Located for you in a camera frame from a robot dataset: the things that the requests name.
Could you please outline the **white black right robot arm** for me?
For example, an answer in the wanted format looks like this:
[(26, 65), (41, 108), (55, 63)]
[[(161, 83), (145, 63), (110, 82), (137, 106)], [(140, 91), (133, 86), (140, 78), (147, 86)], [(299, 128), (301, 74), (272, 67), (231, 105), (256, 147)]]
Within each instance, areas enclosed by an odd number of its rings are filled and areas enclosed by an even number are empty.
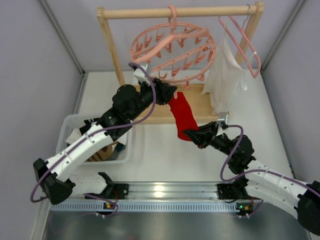
[(314, 235), (320, 234), (320, 183), (307, 183), (273, 171), (254, 157), (251, 140), (240, 133), (229, 139), (229, 125), (210, 122), (183, 133), (199, 148), (213, 147), (227, 155), (220, 170), (222, 181), (231, 183), (239, 198), (266, 201), (292, 215)]

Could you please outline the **pink round clip hanger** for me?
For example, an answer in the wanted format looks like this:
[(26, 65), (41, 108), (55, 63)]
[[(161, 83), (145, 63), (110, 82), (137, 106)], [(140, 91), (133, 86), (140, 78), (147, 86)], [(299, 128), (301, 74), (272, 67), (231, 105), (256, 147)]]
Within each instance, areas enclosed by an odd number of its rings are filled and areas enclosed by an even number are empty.
[(147, 64), (151, 75), (171, 84), (189, 86), (205, 80), (214, 62), (216, 42), (207, 28), (179, 22), (177, 9), (169, 5), (172, 16), (166, 23), (142, 31), (130, 47), (131, 61)]

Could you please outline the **black sock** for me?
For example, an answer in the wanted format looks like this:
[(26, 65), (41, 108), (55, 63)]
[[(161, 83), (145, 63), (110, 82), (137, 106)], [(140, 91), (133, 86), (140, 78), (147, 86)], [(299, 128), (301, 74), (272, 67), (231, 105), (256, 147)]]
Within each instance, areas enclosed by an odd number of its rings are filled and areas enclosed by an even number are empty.
[(84, 126), (79, 128), (81, 135), (84, 135), (91, 128), (91, 126), (97, 122), (97, 120), (98, 118), (90, 118), (84, 120)]

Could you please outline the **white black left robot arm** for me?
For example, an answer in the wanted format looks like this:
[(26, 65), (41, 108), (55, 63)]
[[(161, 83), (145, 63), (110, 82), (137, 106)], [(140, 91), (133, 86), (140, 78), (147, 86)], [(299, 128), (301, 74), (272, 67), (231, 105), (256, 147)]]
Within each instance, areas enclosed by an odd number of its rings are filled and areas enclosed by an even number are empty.
[(76, 169), (100, 149), (124, 136), (147, 108), (153, 110), (155, 105), (168, 104), (176, 90), (177, 86), (158, 78), (151, 84), (141, 83), (140, 90), (131, 84), (122, 85), (112, 97), (112, 107), (78, 140), (47, 160), (37, 159), (33, 163), (37, 184), (50, 203), (57, 205), (76, 195), (107, 198), (114, 183), (105, 172), (76, 175)]

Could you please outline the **white ankle sock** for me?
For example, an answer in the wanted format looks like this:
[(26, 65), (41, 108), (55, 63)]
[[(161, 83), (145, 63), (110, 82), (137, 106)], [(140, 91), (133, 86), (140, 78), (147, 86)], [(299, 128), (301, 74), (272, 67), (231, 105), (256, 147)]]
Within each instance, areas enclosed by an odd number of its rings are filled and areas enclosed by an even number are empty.
[(65, 142), (68, 145), (73, 144), (75, 141), (77, 141), (80, 137), (82, 136), (81, 132), (79, 129), (75, 128), (72, 130), (71, 134), (67, 137)]

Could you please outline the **dark green christmas sock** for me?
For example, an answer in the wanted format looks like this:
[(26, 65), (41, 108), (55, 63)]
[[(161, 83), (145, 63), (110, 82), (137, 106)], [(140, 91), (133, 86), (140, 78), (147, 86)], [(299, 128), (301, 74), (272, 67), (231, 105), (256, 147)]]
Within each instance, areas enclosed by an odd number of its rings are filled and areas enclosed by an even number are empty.
[(120, 153), (126, 149), (126, 146), (120, 142), (114, 145), (113, 152), (108, 158), (109, 161), (116, 161), (119, 158)]

